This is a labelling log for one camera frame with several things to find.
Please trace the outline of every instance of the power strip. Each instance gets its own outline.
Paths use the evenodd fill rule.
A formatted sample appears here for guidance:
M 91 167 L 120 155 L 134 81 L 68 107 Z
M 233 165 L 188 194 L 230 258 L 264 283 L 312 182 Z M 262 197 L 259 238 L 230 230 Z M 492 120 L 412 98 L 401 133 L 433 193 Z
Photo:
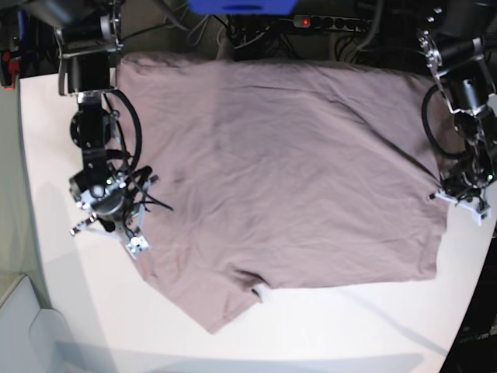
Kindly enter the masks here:
M 363 33 L 369 30 L 372 21 L 368 19 L 332 16 L 294 16 L 294 26 L 298 29 L 351 31 Z

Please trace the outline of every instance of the blue object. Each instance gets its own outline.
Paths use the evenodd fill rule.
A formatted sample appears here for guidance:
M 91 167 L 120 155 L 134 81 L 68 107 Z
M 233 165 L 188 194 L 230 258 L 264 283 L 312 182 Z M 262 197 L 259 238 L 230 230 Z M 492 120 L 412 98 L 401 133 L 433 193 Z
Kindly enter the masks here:
M 297 0 L 189 0 L 199 14 L 289 14 Z

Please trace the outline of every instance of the white table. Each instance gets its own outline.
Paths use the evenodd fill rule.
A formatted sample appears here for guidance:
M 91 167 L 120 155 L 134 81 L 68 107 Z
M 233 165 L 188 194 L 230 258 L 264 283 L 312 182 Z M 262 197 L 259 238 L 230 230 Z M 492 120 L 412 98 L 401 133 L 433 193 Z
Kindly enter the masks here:
M 55 75 L 28 78 L 21 81 L 21 110 L 50 299 L 90 371 L 440 370 L 477 284 L 495 218 L 479 228 L 469 211 L 450 209 L 434 281 L 265 290 L 262 304 L 211 336 L 144 283 L 118 243 L 69 235 L 85 217 L 68 192 L 68 179 L 82 168 L 69 136 L 75 98 L 57 95 Z M 496 188 L 490 202 L 497 207 Z

